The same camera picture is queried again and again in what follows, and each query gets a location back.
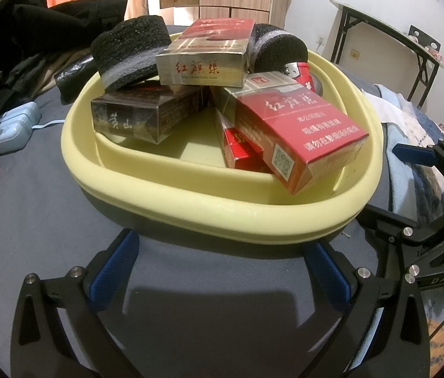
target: table leg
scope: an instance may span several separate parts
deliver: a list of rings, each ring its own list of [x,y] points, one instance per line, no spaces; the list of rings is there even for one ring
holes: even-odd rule
[[[418,57],[418,64],[419,64],[419,70],[418,70],[418,76],[416,77],[416,80],[414,81],[414,85],[412,86],[411,92],[409,93],[409,96],[407,97],[407,100],[411,102],[412,96],[414,95],[414,92],[416,91],[416,88],[418,87],[418,83],[422,79],[423,71],[425,70],[425,67],[427,66],[427,60],[422,58],[422,63],[419,63],[420,56],[416,54]]]
[[[346,34],[348,33],[347,25],[349,24],[350,20],[351,20],[351,15],[347,13],[346,17],[345,17],[345,20],[344,20],[343,32],[342,32],[342,38],[341,38],[341,45],[339,47],[339,52],[337,53],[336,64],[339,64],[339,60],[341,59],[341,54],[343,53],[344,42],[346,41]]]
[[[346,22],[346,15],[347,15],[347,10],[345,7],[343,7],[343,10],[341,12],[341,21],[339,22],[339,29],[337,30],[336,42],[334,44],[334,48],[332,49],[332,56],[330,57],[330,62],[334,62],[334,59],[336,58],[337,50],[339,49],[339,42],[341,41],[341,34],[344,29],[344,23]]]
[[[437,75],[437,71],[439,70],[439,64],[434,65],[434,69],[432,70],[432,74],[430,75],[429,82],[427,84],[427,87],[425,88],[425,92],[423,92],[422,98],[419,101],[418,109],[421,109],[423,106],[423,102],[425,102],[425,99],[427,99],[427,95],[429,94],[430,88],[432,88],[432,83],[434,82],[435,76]]]

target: yellow plastic basin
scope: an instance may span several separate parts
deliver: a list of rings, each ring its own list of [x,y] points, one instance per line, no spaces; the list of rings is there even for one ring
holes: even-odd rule
[[[66,117],[62,155],[91,195],[174,226],[261,244],[330,234],[352,220],[376,190],[383,133],[370,103],[341,71],[313,52],[309,65],[321,79],[324,98],[370,136],[355,162],[296,196],[271,174],[225,167],[213,108],[185,120],[159,145],[97,134],[90,102],[104,92],[99,74]]]

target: black metal table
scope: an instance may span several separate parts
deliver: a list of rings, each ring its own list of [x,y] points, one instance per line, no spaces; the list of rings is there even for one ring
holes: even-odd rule
[[[339,64],[339,60],[341,59],[341,54],[344,48],[344,42],[346,41],[346,34],[351,27],[360,24],[361,22],[365,22],[366,24],[373,26],[374,28],[384,32],[395,40],[404,44],[407,48],[415,52],[416,57],[418,59],[418,76],[414,81],[414,85],[412,86],[411,92],[407,97],[407,100],[411,101],[416,88],[418,87],[418,83],[422,83],[425,85],[425,91],[423,92],[422,97],[418,103],[418,109],[423,106],[427,95],[429,94],[430,88],[432,87],[432,83],[434,82],[435,76],[437,75],[437,71],[439,67],[444,69],[444,65],[441,64],[437,59],[435,59],[432,54],[430,54],[424,47],[420,44],[415,43],[410,40],[405,34],[395,29],[394,27],[374,18],[362,11],[359,11],[349,5],[345,5],[342,3],[338,3],[337,1],[330,0],[330,2],[335,5],[337,8],[342,10],[341,12],[341,21],[339,23],[339,29],[337,31],[336,42],[334,44],[334,49],[332,50],[332,56],[330,58],[331,62]],[[432,62],[434,65],[434,69],[432,73],[428,74],[427,71],[427,61]]]

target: patterned blanket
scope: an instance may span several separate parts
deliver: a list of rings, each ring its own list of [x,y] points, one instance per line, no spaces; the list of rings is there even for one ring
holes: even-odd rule
[[[427,146],[444,132],[401,94],[376,85],[381,98],[366,93],[387,130],[392,210],[422,226],[444,214],[444,176],[435,167],[405,164],[392,153],[396,144]],[[429,334],[444,320],[444,287],[422,292]],[[444,326],[430,341],[430,377],[444,365]]]

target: dark brown cigarette pack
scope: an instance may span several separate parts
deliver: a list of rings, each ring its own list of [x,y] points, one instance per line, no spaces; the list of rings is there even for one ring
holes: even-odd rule
[[[159,144],[203,107],[201,87],[146,81],[91,102],[94,130]]]

